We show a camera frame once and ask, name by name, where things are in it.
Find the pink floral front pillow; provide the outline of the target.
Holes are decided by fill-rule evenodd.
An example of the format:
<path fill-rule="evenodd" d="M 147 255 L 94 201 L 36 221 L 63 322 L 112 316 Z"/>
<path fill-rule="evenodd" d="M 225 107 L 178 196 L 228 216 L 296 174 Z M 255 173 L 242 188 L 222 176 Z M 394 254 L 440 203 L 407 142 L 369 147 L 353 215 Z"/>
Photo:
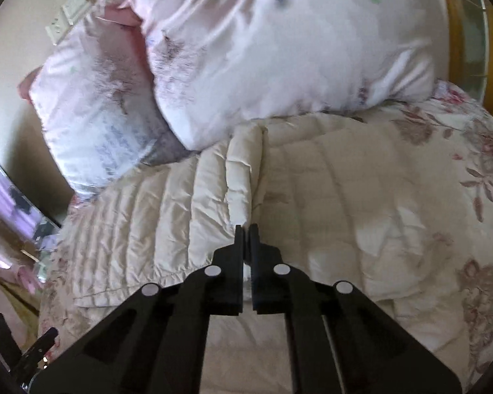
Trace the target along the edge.
<path fill-rule="evenodd" d="M 251 119 L 425 100 L 435 80 L 421 0 L 124 0 L 155 99 L 190 150 Z"/>

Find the dark framed mirror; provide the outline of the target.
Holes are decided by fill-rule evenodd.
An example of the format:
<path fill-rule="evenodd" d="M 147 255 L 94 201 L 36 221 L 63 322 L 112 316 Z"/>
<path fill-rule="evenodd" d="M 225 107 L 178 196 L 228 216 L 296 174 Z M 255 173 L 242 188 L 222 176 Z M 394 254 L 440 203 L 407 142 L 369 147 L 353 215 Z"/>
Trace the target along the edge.
<path fill-rule="evenodd" d="M 12 182 L 0 165 L 0 221 L 36 252 L 50 252 L 57 243 L 60 225 L 46 216 Z"/>

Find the cream white puffer jacket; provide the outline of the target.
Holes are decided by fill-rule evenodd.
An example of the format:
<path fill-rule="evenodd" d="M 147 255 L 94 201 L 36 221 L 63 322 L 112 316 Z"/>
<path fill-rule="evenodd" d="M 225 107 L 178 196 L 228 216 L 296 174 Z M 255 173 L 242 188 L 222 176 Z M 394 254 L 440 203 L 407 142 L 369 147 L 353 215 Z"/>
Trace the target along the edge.
<path fill-rule="evenodd" d="M 135 167 L 66 224 L 71 296 L 121 303 L 179 283 L 257 225 L 290 265 L 347 279 L 402 317 L 456 309 L 459 264 L 446 159 L 396 122 L 303 116 L 239 127 L 179 163 Z"/>

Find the floral bed sheet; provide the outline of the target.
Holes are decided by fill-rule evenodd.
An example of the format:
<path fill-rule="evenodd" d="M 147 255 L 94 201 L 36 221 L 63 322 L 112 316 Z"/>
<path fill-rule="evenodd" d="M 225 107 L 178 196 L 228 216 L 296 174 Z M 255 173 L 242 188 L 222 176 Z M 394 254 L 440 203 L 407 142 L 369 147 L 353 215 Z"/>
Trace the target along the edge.
<path fill-rule="evenodd" d="M 256 120 L 239 127 L 303 116 L 335 115 Z M 387 103 L 358 118 L 342 119 L 363 124 L 396 122 L 407 142 L 434 144 L 437 154 L 446 159 L 455 188 L 448 208 L 459 260 L 454 271 L 459 306 L 402 317 L 389 301 L 375 303 L 451 368 L 464 389 L 470 389 L 493 361 L 493 117 L 457 86 L 439 82 L 433 97 L 425 102 Z M 123 302 L 79 307 L 71 296 L 71 257 L 64 243 L 66 224 L 90 202 L 75 207 L 66 217 L 44 286 L 39 328 L 45 331 L 55 327 L 59 331 L 50 359 L 58 357 Z"/>

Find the pink blue rear pillow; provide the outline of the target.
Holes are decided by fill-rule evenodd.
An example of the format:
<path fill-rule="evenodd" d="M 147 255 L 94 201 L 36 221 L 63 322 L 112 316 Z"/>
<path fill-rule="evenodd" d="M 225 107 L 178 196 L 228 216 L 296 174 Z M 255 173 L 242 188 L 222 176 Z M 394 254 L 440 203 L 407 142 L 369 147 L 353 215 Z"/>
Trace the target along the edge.
<path fill-rule="evenodd" d="M 155 101 L 144 38 L 106 19 L 100 0 L 19 84 L 68 185 L 90 199 L 137 164 L 189 155 Z"/>

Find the wooden headboard cabinet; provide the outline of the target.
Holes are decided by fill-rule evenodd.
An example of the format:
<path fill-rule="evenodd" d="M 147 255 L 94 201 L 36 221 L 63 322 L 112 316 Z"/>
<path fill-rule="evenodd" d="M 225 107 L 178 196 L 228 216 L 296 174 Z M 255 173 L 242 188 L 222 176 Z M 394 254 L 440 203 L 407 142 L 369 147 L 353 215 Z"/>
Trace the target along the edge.
<path fill-rule="evenodd" d="M 449 22 L 449 79 L 493 115 L 493 3 L 445 0 Z"/>

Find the white wall switch panel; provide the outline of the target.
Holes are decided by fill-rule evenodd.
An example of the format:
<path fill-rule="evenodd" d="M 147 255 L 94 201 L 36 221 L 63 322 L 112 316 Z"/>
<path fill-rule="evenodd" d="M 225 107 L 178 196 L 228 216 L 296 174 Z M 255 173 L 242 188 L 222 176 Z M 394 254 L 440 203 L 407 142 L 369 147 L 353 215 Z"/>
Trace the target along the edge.
<path fill-rule="evenodd" d="M 53 45 L 58 45 L 75 24 L 92 8 L 94 0 L 66 0 L 45 27 Z"/>

